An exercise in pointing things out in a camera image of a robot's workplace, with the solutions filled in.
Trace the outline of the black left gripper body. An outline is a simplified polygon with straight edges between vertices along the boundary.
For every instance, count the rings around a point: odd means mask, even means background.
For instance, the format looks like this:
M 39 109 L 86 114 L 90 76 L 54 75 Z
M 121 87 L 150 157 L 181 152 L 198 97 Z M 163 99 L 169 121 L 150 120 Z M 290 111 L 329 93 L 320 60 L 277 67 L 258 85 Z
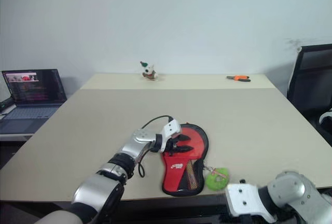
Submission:
M 179 142 L 179 136 L 169 139 L 167 141 L 165 151 L 170 155 L 181 152 L 181 149 L 178 148 L 177 146 L 178 142 Z

